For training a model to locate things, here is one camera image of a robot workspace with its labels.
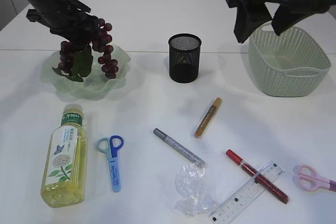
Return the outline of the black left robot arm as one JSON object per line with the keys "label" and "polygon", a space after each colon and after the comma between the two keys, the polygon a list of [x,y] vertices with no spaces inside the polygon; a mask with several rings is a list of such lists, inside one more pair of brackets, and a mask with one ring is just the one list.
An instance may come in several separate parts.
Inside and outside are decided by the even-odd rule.
{"label": "black left robot arm", "polygon": [[75,44],[85,45],[93,40],[99,30],[98,17],[91,16],[91,8],[79,0],[27,0],[32,9],[26,17],[38,22]]}

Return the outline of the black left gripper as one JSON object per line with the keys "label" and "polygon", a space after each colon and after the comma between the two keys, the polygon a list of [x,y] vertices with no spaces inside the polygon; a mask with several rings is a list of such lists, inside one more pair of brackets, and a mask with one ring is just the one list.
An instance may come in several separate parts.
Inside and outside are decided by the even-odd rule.
{"label": "black left gripper", "polygon": [[77,44],[88,44],[99,30],[98,17],[88,13],[90,8],[78,0],[28,0],[34,7],[26,17],[40,23],[54,35]]}

